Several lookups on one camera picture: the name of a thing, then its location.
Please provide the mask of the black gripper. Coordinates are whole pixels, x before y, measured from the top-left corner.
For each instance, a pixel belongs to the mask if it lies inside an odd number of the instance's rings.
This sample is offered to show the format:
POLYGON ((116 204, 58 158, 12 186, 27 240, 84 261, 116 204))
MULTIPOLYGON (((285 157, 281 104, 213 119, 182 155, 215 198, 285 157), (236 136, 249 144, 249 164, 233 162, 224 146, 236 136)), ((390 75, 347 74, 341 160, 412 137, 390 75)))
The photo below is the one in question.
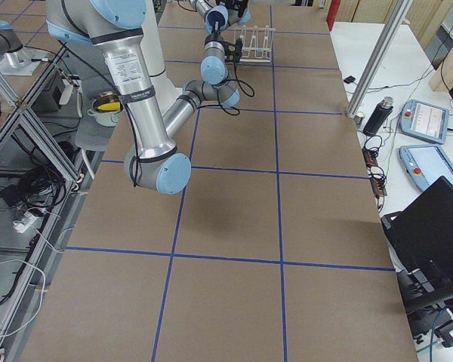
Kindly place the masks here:
POLYGON ((244 11, 248 7, 248 0, 223 0, 222 4, 229 10, 244 11))
POLYGON ((211 42, 218 42, 220 44, 224 42, 220 30, 215 30, 211 34, 207 35, 207 37, 205 38, 205 43, 209 44, 211 42))

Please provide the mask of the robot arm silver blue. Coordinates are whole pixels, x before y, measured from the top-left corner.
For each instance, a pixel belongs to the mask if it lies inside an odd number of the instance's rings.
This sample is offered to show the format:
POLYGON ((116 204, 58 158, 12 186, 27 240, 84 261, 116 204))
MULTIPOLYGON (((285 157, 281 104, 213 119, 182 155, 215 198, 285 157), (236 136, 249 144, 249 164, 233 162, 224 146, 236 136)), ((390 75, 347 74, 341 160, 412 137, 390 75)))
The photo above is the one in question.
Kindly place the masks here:
POLYGON ((189 10, 197 12, 203 18, 206 25, 212 25, 215 17, 219 21, 223 21, 225 27, 230 27, 237 23, 244 25, 251 19, 248 1, 189 0, 179 1, 178 3, 188 4, 189 10))
POLYGON ((153 54, 161 45, 153 41, 142 51, 149 36, 147 27, 156 27, 149 1, 48 1, 47 25, 50 35, 64 42, 87 44, 99 49, 112 77, 121 104, 125 107, 134 135, 134 145, 124 162, 127 176, 136 186, 171 195, 181 192, 191 176, 188 157, 178 152, 174 135, 203 102, 215 101, 233 108, 240 100, 236 80, 226 63, 237 63, 241 45, 233 50, 222 31, 250 19, 247 1, 191 1, 202 16, 208 33, 200 66, 201 79, 185 84, 166 112, 156 96, 160 80, 148 70, 153 54))

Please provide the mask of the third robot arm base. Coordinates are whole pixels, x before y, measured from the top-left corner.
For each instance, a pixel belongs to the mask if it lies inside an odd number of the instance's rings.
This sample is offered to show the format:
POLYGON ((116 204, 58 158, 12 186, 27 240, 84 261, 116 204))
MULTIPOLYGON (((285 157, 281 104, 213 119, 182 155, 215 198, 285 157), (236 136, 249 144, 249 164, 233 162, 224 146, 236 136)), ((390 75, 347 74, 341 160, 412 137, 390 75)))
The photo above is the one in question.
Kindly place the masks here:
POLYGON ((0 72, 3 75, 32 76, 39 66, 7 21, 0 20, 0 72))

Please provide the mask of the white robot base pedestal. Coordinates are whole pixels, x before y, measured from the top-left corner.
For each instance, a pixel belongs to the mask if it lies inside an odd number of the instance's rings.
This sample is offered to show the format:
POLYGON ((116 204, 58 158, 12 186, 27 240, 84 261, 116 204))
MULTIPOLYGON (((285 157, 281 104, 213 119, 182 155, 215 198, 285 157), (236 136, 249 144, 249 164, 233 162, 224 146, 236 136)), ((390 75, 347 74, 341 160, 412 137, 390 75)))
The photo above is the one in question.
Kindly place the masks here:
POLYGON ((143 3, 146 5, 146 16, 142 23, 143 39, 140 47, 149 77, 156 90, 159 108, 165 113, 181 95, 181 89, 174 86, 166 72, 153 1, 146 0, 143 3))

